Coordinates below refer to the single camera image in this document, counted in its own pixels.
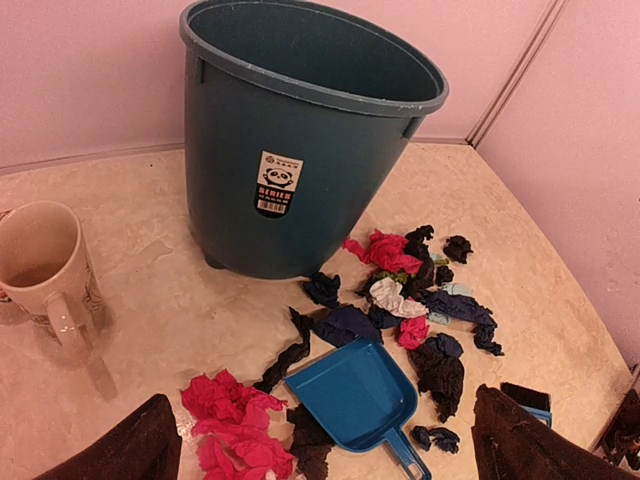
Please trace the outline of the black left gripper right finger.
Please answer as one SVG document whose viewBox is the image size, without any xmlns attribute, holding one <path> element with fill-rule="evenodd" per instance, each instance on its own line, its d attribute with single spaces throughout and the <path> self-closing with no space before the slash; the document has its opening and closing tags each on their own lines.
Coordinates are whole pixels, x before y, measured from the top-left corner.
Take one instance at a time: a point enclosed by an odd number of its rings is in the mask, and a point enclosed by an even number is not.
<svg viewBox="0 0 640 480">
<path fill-rule="evenodd" d="M 476 390 L 471 428 L 480 479 L 632 479 L 568 441 L 502 391 Z"/>
</svg>

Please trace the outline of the blue plastic dustpan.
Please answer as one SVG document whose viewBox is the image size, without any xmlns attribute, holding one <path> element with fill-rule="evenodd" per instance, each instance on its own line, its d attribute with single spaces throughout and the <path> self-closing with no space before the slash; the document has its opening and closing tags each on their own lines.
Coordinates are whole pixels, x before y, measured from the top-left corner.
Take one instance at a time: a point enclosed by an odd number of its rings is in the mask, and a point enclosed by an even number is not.
<svg viewBox="0 0 640 480">
<path fill-rule="evenodd" d="M 403 431 L 418 393 L 382 344 L 354 340 L 285 383 L 340 448 L 363 454 L 386 445 L 408 478 L 432 477 Z"/>
</svg>

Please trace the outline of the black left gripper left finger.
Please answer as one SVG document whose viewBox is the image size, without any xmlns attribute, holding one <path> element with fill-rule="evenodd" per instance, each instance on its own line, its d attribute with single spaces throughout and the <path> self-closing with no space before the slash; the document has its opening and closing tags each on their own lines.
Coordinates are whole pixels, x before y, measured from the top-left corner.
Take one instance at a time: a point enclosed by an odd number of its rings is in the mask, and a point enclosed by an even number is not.
<svg viewBox="0 0 640 480">
<path fill-rule="evenodd" d="M 169 399 L 155 394 L 85 450 L 40 479 L 176 479 L 182 437 Z"/>
</svg>

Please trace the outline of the blue hand brush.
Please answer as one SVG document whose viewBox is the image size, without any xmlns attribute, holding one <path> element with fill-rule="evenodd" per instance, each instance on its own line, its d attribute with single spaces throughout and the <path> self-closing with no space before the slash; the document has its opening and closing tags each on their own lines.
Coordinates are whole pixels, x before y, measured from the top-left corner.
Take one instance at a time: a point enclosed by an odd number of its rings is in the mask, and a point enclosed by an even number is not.
<svg viewBox="0 0 640 480">
<path fill-rule="evenodd" d="M 509 382 L 502 382 L 500 390 L 547 427 L 552 427 L 551 397 L 549 394 Z"/>
</svg>

